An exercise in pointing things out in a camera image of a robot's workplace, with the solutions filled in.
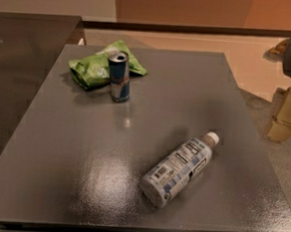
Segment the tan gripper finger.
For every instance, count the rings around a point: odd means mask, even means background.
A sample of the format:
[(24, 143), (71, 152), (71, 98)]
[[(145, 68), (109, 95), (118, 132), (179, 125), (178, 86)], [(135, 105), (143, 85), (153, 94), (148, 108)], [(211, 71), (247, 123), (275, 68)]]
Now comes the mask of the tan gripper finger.
[(272, 47), (268, 51), (268, 53), (270, 54), (269, 57), (276, 60), (282, 60), (285, 55), (288, 42), (289, 42), (288, 39), (285, 39), (281, 41), (280, 43), (278, 43), (276, 46)]
[(274, 142), (283, 142), (291, 137), (291, 87), (277, 88), (271, 102), (273, 114), (266, 135)]

